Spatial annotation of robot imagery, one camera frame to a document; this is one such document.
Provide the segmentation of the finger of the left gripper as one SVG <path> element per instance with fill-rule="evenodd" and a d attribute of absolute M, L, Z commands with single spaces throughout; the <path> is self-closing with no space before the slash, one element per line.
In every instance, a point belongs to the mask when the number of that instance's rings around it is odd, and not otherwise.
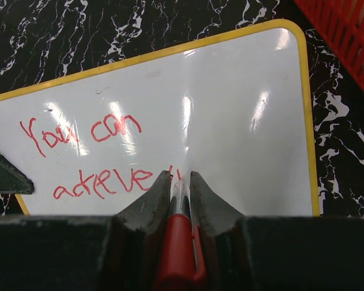
<path fill-rule="evenodd" d="M 31 195 L 34 183 L 0 154 L 0 194 Z"/>

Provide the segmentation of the yellow framed whiteboard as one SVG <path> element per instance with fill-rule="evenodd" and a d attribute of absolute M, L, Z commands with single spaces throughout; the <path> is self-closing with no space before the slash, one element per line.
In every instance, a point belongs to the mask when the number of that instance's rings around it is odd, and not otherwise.
<path fill-rule="evenodd" d="M 275 19 L 0 94 L 31 215 L 111 215 L 198 172 L 245 215 L 317 216 L 306 39 Z"/>

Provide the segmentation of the red capped marker pen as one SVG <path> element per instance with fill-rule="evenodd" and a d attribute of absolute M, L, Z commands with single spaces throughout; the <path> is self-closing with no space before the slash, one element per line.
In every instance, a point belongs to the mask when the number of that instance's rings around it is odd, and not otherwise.
<path fill-rule="evenodd" d="M 181 179 L 172 188 L 152 289 L 209 289 L 200 228 L 192 224 L 188 189 Z"/>

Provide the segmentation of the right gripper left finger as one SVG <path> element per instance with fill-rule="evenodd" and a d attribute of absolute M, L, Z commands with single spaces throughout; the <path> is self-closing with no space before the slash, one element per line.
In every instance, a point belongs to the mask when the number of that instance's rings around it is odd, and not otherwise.
<path fill-rule="evenodd" d="M 98 290 L 150 290 L 170 205 L 171 174 L 111 217 Z"/>

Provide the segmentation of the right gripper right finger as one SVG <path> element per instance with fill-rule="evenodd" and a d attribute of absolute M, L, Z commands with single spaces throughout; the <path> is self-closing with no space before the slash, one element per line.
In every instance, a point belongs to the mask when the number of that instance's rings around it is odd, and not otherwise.
<path fill-rule="evenodd" d="M 247 217 L 218 196 L 195 171 L 190 204 L 198 219 L 209 283 L 213 290 L 257 290 Z"/>

